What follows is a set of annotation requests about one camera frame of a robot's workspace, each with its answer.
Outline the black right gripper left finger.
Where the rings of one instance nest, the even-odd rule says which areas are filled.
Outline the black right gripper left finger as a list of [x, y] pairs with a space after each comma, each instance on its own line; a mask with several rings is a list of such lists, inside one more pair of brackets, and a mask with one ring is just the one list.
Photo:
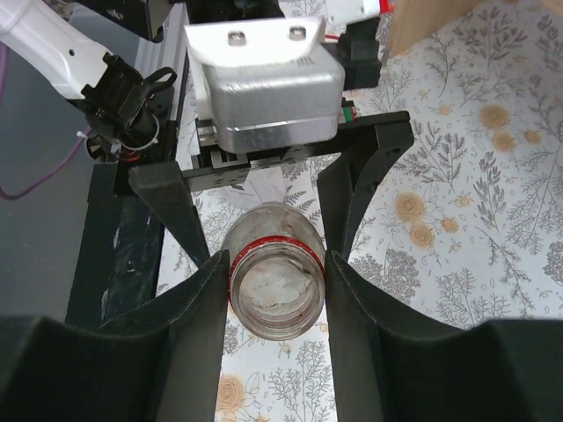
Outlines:
[[97, 329], [1, 320], [4, 421], [211, 421], [227, 313], [225, 251]]

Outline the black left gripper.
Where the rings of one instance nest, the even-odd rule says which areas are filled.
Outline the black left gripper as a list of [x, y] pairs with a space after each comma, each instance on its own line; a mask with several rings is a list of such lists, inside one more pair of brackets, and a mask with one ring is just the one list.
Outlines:
[[128, 181], [188, 257], [202, 266], [210, 254], [190, 189], [241, 185], [251, 171], [339, 154], [318, 174], [317, 187], [327, 250], [347, 259], [377, 188], [412, 146], [410, 113], [383, 113], [339, 124], [329, 141], [250, 153], [223, 164], [213, 163], [212, 158], [226, 154], [215, 146], [206, 147], [192, 170], [182, 172], [176, 162], [141, 165], [128, 171]]

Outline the small glass bottle red rim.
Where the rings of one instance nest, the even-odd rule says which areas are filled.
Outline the small glass bottle red rim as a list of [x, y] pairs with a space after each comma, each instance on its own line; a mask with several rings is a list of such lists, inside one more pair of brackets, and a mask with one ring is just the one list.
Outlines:
[[263, 203], [227, 232], [229, 301], [240, 323], [271, 341], [296, 338], [325, 302], [325, 247], [312, 223], [281, 202]]

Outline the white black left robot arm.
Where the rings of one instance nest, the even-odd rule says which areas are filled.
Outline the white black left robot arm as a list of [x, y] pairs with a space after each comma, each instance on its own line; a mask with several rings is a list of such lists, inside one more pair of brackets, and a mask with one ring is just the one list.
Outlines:
[[45, 1], [4, 1], [1, 41], [86, 118], [93, 134], [132, 153], [128, 186], [196, 265], [209, 258], [196, 191], [243, 182], [249, 171], [334, 154], [318, 178], [329, 248], [347, 257], [375, 190], [414, 142], [408, 112], [353, 114], [344, 91], [370, 86], [381, 69], [382, 1], [346, 3], [346, 31], [325, 41], [319, 16], [287, 18], [276, 1], [188, 1], [188, 65], [196, 136], [209, 136], [182, 171], [159, 158], [165, 120], [156, 108], [176, 71], [142, 75]]

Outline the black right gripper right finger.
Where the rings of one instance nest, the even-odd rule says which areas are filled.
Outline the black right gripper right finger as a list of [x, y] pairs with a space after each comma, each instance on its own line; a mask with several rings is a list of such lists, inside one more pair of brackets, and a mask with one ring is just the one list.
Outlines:
[[561, 321], [461, 330], [368, 283], [336, 252], [325, 275], [339, 420], [561, 420]]

